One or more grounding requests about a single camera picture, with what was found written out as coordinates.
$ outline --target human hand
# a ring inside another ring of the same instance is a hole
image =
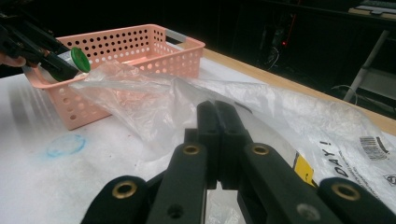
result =
[[[11,67],[22,67],[26,65],[26,59],[21,56],[13,59],[6,55],[4,52],[0,52],[0,64],[5,64]]]

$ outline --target white plastic bag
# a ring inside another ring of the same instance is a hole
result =
[[[196,106],[221,100],[237,107],[253,141],[275,148],[292,166],[296,152],[314,169],[314,181],[355,181],[396,212],[395,147],[357,109],[266,84],[141,74],[107,62],[70,86],[108,110],[147,143],[148,161],[169,155],[196,128]]]

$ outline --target green bottle cap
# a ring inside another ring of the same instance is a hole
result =
[[[85,56],[84,52],[81,49],[73,47],[70,50],[70,55],[73,59],[73,63],[76,65],[78,70],[84,73],[88,73],[91,71],[91,65],[88,61],[87,56]]]

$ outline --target blue stain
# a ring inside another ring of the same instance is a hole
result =
[[[63,135],[54,139],[47,147],[47,155],[55,158],[71,155],[85,147],[86,140],[79,134]]]

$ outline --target white table surface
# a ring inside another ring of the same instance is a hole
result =
[[[258,82],[203,58],[200,78]],[[110,180],[149,180],[169,157],[148,161],[141,142],[110,116],[68,131],[48,95],[24,75],[0,79],[0,223],[79,223]],[[385,133],[396,145],[396,137]]]

